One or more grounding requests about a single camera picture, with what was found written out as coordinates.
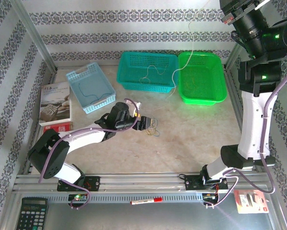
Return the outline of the red booklet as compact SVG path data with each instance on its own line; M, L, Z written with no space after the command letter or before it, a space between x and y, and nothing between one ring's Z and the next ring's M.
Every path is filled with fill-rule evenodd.
M73 129L73 123L72 122L64 122L64 123L57 123L52 125L44 126L43 133L46 131L53 129L56 132L67 132L71 131Z

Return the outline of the aluminium frame post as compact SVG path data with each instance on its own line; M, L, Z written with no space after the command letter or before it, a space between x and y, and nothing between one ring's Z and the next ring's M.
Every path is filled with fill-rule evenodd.
M57 67L51 57L41 35L39 34L38 30L36 29L28 11L24 7L22 0L9 0L12 7L16 11L19 19L22 21L23 25L25 26L30 38L38 48L39 53L41 54L43 60L45 61L46 65L48 66L51 73L56 73Z
M237 59L240 52L243 50L243 47L240 46L238 43L236 43L233 47L233 49L230 52L229 57L227 58L225 64L223 65L224 70L227 71L231 68L232 65L234 65L235 60Z

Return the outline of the aluminium mounting rail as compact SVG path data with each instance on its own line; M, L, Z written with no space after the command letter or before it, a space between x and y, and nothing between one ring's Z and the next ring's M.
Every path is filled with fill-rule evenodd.
M110 173L98 174L99 193L156 193L183 192L185 182L178 173ZM53 193L57 190L58 179L51 178L38 182L37 174L18 175L12 191L22 193Z

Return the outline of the teal plastic basket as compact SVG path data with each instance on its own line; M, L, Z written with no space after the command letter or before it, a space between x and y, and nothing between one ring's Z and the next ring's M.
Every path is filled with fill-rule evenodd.
M123 52L116 80L126 90L169 93L177 85L177 69L172 54Z

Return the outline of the black calculator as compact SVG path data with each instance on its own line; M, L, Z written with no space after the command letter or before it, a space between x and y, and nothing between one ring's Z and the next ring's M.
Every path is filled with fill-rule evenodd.
M42 197L22 198L15 230L45 230L48 199Z

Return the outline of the grey cover book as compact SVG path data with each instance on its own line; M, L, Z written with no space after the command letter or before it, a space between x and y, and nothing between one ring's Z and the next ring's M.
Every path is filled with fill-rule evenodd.
M42 87L39 125L44 127L72 120L70 86L67 81Z

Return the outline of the red USB drive package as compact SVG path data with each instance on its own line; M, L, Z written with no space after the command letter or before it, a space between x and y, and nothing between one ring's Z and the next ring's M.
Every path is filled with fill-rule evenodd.
M239 214L269 213L264 193L259 190L234 190Z

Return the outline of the aluminium side rail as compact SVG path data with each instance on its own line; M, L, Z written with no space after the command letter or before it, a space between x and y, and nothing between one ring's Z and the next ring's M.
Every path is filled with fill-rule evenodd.
M55 82L56 80L56 76L57 76L57 71L55 73L53 73L51 75L51 77L49 78L49 80L46 82L46 84L52 84ZM37 116L37 122L34 126L33 132L31 133L31 142L28 148L28 151L31 149L31 147L34 145L34 143L36 142L36 139L38 137L38 133L39 133L39 129L40 129L40 125L39 125L39 115ZM30 170L30 163L28 160L28 153L25 156L25 161L23 163L23 167L21 168L21 170L19 171L20 175L27 175L29 174L29 170Z
M221 156L229 167L243 171L252 170L256 163L261 162L260 142L263 127L261 98L240 91L239 84L230 71L225 72L225 80L241 138L237 144L222 147Z

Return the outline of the light blue plastic basket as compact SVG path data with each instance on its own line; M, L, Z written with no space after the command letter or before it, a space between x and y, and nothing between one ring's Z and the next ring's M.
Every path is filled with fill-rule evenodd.
M116 100L114 88L96 62L66 74L66 78L86 114Z

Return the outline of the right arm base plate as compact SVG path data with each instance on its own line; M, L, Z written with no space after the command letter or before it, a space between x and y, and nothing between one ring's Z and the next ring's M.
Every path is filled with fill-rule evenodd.
M227 179L206 180L200 175L184 175L184 185L186 191L228 189Z

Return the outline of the green plastic basket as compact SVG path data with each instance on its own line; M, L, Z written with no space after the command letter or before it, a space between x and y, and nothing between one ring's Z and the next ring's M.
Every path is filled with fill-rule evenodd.
M182 52L178 56L178 91L190 105L214 105L227 97L221 59L207 52Z

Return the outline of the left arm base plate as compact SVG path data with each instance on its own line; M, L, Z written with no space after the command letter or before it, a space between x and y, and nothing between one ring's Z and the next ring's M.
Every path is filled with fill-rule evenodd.
M75 182L76 186L83 187L91 192L99 191L100 186L100 177L99 176L82 176ZM58 181L57 191L59 192L77 192L82 191L82 189L76 188L63 182L61 180Z

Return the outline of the red capped marker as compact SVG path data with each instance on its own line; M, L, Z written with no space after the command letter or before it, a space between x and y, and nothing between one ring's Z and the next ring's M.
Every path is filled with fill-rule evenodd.
M159 203L162 202L162 197L156 197L156 198L148 198L148 199L140 199L140 200L132 200L130 202L131 205L140 205L140 204L148 204L148 203Z

